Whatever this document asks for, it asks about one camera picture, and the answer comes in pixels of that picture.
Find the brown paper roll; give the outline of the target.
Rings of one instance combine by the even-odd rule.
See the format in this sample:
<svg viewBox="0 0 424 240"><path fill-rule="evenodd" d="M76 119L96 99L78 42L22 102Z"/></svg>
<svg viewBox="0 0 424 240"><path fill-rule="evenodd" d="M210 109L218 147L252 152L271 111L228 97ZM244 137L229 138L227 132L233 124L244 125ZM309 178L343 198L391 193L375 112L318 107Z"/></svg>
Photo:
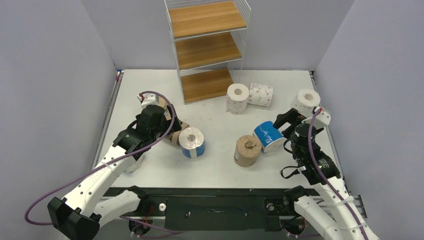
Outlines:
<svg viewBox="0 0 424 240"><path fill-rule="evenodd" d="M252 166L262 150L261 141L253 135L243 135L236 141L234 162L241 167Z"/></svg>

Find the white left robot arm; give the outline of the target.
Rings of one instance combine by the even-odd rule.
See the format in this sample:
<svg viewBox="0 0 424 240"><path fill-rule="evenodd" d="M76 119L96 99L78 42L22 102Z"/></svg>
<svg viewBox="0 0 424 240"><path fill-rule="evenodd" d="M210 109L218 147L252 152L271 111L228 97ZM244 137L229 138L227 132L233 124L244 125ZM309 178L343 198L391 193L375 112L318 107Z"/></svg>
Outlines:
<svg viewBox="0 0 424 240"><path fill-rule="evenodd" d="M148 194L131 186L118 195L101 198L119 176L141 162L143 154L170 132L181 130L172 105L166 109L149 104L122 130L96 168L64 197L47 205L52 225L70 240L92 240L106 223L134 212L149 209Z"/></svg>

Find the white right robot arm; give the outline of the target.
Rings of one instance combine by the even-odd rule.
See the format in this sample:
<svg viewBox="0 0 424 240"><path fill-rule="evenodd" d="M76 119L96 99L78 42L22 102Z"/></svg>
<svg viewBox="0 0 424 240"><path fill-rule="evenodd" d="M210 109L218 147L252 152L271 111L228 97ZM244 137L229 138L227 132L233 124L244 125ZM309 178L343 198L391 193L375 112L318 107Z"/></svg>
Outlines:
<svg viewBox="0 0 424 240"><path fill-rule="evenodd" d="M273 123L276 129L289 124L282 135L290 143L288 153L296 162L293 173L303 175L321 197L317 202L304 187L296 186L285 191L282 207L304 218L325 240L377 240L346 189L339 168L316 143L323 128L316 128L314 123L321 112L322 108L315 107L312 117L306 118L292 108L279 114Z"/></svg>

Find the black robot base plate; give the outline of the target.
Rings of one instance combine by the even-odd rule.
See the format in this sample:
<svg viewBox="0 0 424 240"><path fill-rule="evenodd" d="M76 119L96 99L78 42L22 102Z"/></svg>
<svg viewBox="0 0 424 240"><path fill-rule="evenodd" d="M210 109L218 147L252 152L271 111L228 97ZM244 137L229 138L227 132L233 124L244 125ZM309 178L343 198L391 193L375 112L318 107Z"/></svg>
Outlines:
<svg viewBox="0 0 424 240"><path fill-rule="evenodd" d="M152 188L139 187L142 200L125 217L161 217L174 231L276 232L293 223L298 196L287 188Z"/></svg>

